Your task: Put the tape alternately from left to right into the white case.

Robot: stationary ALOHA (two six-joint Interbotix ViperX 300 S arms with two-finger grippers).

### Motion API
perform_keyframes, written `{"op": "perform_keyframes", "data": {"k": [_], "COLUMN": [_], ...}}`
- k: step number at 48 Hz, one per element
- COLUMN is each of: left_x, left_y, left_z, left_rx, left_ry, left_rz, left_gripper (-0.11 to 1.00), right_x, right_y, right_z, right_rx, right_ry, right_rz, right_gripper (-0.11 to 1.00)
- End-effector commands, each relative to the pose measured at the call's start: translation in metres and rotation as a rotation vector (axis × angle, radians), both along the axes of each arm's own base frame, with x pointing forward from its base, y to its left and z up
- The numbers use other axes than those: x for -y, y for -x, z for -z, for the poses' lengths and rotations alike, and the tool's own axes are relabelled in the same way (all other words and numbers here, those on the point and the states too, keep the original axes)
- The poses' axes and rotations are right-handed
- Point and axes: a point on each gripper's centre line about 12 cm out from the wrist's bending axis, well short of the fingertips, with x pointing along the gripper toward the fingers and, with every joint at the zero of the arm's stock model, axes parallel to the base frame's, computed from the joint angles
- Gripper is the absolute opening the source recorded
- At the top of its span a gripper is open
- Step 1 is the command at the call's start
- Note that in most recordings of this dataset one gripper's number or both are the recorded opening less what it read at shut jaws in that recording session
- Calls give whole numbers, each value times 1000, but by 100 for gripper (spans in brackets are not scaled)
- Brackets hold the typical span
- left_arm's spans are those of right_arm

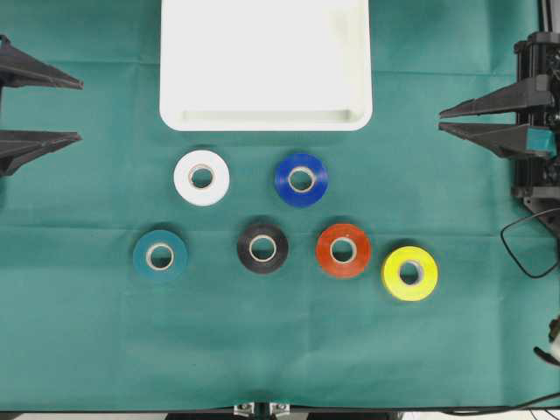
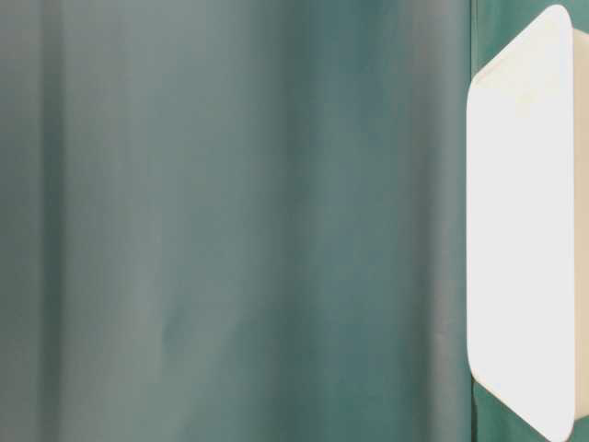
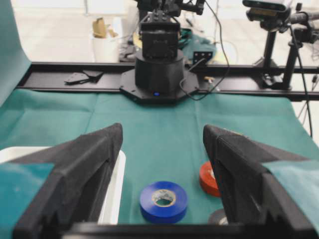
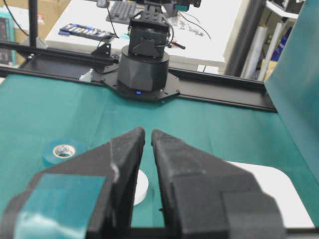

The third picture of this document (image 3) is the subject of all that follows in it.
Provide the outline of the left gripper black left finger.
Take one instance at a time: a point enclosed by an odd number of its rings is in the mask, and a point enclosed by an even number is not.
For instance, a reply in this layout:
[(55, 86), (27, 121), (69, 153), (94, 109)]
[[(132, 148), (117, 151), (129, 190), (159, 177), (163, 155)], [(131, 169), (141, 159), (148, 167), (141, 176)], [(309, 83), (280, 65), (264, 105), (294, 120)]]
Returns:
[(123, 143), (115, 123), (13, 162), (53, 169), (13, 228), (15, 239), (52, 239), (74, 223), (96, 222)]

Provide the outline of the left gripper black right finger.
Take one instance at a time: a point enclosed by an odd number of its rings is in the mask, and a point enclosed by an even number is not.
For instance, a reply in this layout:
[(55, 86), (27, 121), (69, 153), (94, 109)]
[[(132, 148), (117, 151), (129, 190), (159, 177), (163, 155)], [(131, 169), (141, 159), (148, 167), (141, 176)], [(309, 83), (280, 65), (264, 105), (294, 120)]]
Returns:
[(318, 238), (317, 161), (209, 124), (203, 143), (237, 238)]

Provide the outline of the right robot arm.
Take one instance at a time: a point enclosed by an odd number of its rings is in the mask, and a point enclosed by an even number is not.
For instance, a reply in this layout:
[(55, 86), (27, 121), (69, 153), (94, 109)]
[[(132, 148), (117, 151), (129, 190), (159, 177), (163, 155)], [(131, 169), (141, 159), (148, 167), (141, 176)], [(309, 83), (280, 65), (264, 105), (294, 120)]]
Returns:
[(148, 14), (140, 21), (142, 48), (135, 54), (135, 67), (121, 75), (120, 91), (146, 103), (174, 103), (198, 92), (197, 76), (184, 66), (178, 47), (180, 23), (173, 20), (182, 10), (201, 15), (204, 1), (139, 0)]

